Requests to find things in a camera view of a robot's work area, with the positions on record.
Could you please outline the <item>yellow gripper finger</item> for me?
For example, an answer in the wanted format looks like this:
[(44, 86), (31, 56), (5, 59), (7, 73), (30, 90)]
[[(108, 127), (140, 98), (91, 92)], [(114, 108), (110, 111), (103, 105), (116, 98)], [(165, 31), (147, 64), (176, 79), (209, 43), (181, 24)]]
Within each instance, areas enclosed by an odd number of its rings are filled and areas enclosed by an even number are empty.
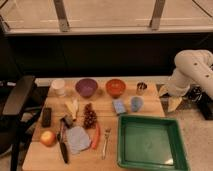
[(168, 99), (168, 111), (173, 112), (176, 108), (181, 104), (182, 98), (181, 97), (170, 97)]
[(158, 95), (160, 97), (163, 97), (164, 95), (166, 95), (168, 93), (167, 87), (165, 85), (162, 85), (159, 89)]

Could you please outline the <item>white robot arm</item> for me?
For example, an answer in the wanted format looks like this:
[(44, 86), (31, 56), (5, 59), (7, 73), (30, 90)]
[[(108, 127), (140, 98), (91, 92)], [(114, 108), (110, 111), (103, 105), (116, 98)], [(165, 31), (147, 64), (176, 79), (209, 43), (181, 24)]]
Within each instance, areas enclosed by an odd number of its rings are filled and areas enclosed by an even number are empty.
[(197, 83), (213, 99), (213, 53), (209, 50), (183, 50), (174, 58), (175, 69), (167, 82), (160, 88), (159, 95), (166, 93), (168, 111), (173, 112), (182, 102), (182, 97), (189, 91), (192, 82)]

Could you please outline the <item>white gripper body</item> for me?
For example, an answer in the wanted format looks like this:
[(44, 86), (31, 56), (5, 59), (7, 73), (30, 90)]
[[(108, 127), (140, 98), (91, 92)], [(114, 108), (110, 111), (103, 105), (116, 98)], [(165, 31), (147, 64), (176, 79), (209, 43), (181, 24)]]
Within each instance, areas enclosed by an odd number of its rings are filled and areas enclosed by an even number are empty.
[(181, 72), (174, 72), (169, 77), (166, 88), (171, 96), (184, 96), (190, 88), (190, 79)]

